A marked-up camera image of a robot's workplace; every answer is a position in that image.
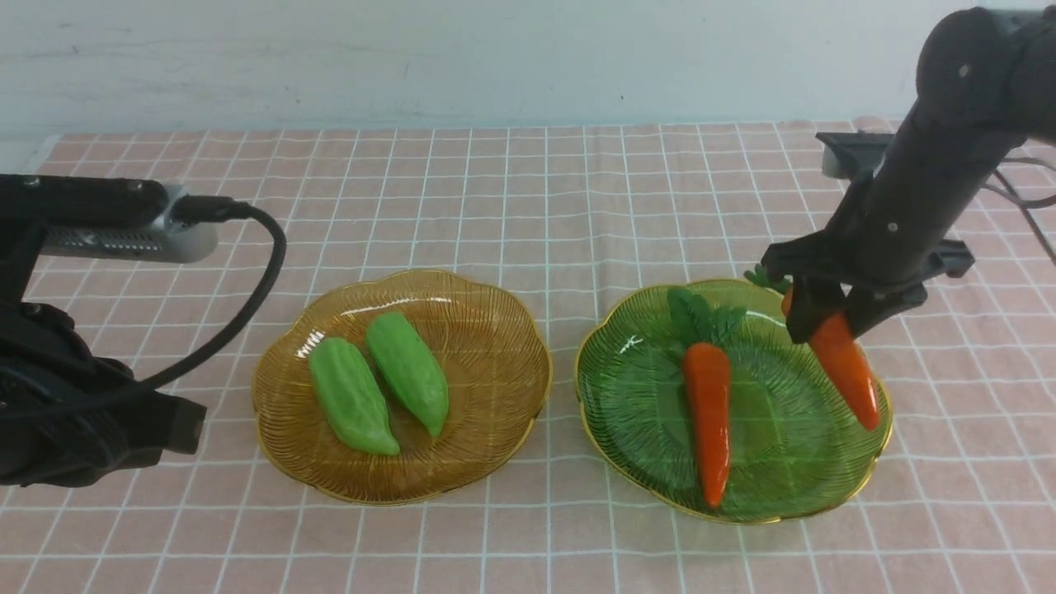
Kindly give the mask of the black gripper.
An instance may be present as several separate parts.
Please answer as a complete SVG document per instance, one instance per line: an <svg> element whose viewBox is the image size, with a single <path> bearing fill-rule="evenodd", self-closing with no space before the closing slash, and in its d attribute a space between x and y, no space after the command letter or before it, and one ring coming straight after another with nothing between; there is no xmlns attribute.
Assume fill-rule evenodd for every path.
<svg viewBox="0 0 1056 594"><path fill-rule="evenodd" d="M810 342L816 331L844 308L857 339L880 323L928 300L925 286L940 276L963 277L976 263L960 240L941 239L934 247L904 247L894 239L838 239L811 233L773 244L761 259L761 275L788 279L785 327L793 344Z"/></svg>
<svg viewBox="0 0 1056 594"><path fill-rule="evenodd" d="M86 488L197 452L206 407L156 390L111 398L135 387L131 370L91 353L65 312L5 302L1 331L3 485Z"/></svg>

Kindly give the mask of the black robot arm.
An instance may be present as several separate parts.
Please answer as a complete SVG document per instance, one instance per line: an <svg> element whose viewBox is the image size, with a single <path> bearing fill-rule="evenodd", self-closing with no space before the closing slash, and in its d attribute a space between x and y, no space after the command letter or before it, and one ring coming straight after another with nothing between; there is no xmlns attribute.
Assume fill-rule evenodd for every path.
<svg viewBox="0 0 1056 594"><path fill-rule="evenodd" d="M819 233L762 256L793 281L794 344L844 316L852 337L924 304L925 282L962 277L972 252L946 234L1014 149L1054 142L1054 10L953 12L922 47L917 99L894 134L834 133L823 172L850 181ZM282 226L261 208L146 179L2 177L2 484L84 488L195 454L206 409L161 388L232 342L271 293ZM91 353L62 309L24 299L42 255L193 263L216 224L253 219L272 250L246 304L210 341L147 379Z"/></svg>

